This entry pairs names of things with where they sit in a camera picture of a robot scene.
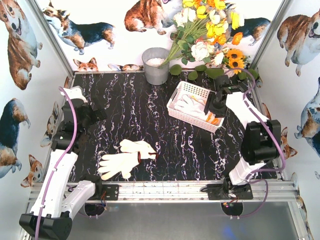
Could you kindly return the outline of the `yellow dotted knit glove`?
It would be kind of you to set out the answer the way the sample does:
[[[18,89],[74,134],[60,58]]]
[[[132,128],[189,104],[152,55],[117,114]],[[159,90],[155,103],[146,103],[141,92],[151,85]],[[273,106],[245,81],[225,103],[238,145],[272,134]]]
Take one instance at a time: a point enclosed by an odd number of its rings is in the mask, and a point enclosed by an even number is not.
[[[178,99],[173,106],[175,110],[185,112],[187,114],[204,113],[206,102],[201,98],[196,98],[194,95],[184,94]]]

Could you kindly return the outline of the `white knit glove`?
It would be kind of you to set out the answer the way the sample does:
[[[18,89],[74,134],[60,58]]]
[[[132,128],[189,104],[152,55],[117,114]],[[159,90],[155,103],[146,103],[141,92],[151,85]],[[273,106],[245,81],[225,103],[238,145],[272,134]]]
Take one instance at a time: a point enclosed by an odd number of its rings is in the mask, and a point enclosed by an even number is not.
[[[204,121],[206,123],[218,126],[221,123],[222,118],[216,117],[215,114],[213,114],[212,112],[208,111],[207,114],[205,114],[204,112],[202,112],[201,114],[198,115],[198,118],[201,121]]]

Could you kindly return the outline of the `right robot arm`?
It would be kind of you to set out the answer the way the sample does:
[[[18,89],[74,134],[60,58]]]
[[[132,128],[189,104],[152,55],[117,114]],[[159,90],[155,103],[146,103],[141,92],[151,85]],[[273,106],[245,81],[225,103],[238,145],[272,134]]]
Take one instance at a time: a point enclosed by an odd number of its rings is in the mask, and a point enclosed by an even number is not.
[[[204,113],[212,113],[223,118],[231,110],[244,127],[240,148],[241,158],[229,179],[234,186],[241,186],[267,163],[283,157],[280,147],[281,124],[264,116],[248,100],[246,86],[233,83],[227,75],[214,80],[215,92],[210,92],[204,107]]]

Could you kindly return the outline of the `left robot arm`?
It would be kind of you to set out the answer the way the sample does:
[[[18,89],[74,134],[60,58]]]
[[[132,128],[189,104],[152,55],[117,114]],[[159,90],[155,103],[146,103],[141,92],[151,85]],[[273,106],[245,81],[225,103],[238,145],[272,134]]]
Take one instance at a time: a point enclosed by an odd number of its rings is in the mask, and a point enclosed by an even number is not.
[[[30,213],[20,216],[19,225],[35,240],[65,240],[75,215],[85,202],[103,193],[98,176],[84,176],[65,196],[68,179],[87,131],[102,113],[94,111],[85,97],[75,97],[61,108],[63,120],[52,137],[47,172]]]

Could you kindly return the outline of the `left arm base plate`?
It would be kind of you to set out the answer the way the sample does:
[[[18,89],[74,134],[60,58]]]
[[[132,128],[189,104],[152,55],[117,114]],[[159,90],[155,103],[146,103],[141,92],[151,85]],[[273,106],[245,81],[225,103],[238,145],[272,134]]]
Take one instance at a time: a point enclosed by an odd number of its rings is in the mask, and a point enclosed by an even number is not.
[[[90,198],[93,201],[117,201],[119,197],[118,184],[102,184],[97,185],[94,195]]]

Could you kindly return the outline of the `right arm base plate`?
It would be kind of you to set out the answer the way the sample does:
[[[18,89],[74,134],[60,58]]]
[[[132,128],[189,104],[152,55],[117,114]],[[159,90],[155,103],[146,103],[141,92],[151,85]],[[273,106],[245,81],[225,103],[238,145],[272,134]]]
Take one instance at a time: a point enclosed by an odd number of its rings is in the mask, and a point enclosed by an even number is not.
[[[221,184],[208,184],[206,186],[209,200],[252,200],[253,192],[249,184],[223,187]]]

